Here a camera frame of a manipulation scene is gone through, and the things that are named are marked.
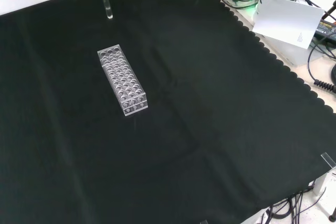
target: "scalloped edge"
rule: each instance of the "scalloped edge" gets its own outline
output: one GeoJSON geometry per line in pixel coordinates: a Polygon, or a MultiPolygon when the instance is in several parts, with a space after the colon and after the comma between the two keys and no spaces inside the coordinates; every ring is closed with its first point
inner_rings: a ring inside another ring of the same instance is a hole
{"type": "Polygon", "coordinates": [[[296,78],[296,81],[298,81],[300,84],[303,84],[305,88],[309,89],[308,91],[310,91],[312,97],[316,99],[317,101],[316,104],[318,106],[322,107],[323,109],[325,109],[326,111],[328,111],[329,113],[335,116],[336,112],[334,112],[333,108],[327,105],[324,99],[320,98],[319,95],[315,91],[312,90],[312,87],[310,85],[308,85],[303,79],[299,78],[298,75],[295,72],[293,72],[288,66],[284,65],[284,62],[281,59],[279,59],[277,55],[273,54],[270,51],[270,49],[266,47],[263,42],[261,42],[261,38],[256,36],[256,34],[253,31],[251,31],[247,26],[245,26],[244,23],[241,20],[239,20],[239,17],[235,15],[235,13],[228,6],[226,6],[221,0],[217,0],[217,2],[223,7],[225,7],[225,9],[230,12],[230,14],[237,21],[238,26],[241,26],[244,30],[247,30],[249,33],[253,35],[253,37],[257,40],[257,44],[261,47],[261,49],[265,51],[266,53],[268,53],[269,55],[271,55],[272,60],[275,61],[275,64],[282,65],[284,71],[289,72],[289,74],[293,74],[294,77],[296,78]]]}

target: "paper card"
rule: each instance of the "paper card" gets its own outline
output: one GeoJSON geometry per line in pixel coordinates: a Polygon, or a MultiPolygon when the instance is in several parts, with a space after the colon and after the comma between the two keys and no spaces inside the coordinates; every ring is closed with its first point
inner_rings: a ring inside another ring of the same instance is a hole
{"type": "Polygon", "coordinates": [[[289,0],[261,0],[253,32],[307,49],[324,11],[289,0]]]}

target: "white paper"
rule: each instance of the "white paper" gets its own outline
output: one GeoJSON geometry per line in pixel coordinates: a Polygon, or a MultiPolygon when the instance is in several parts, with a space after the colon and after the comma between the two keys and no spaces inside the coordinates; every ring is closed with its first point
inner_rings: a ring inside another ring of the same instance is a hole
{"type": "Polygon", "coordinates": [[[289,0],[262,0],[253,32],[307,49],[323,13],[320,8],[289,0]]]}

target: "black fabric with scalloped edge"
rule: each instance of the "black fabric with scalloped edge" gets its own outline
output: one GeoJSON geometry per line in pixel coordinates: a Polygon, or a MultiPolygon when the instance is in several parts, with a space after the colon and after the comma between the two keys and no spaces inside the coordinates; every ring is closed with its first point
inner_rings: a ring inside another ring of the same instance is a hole
{"type": "Polygon", "coordinates": [[[336,118],[219,0],[52,0],[0,17],[0,222],[238,224],[336,159],[336,118]],[[149,108],[126,118],[97,51],[149,108]]]}

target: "black cloth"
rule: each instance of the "black cloth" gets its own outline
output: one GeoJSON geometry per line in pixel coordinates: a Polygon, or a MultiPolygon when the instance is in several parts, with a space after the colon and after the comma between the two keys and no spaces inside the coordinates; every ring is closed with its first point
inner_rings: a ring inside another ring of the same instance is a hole
{"type": "Polygon", "coordinates": [[[0,17],[0,222],[237,224],[336,159],[332,110],[219,0],[52,0],[0,17]],[[149,107],[125,117],[97,51],[149,107]]]}

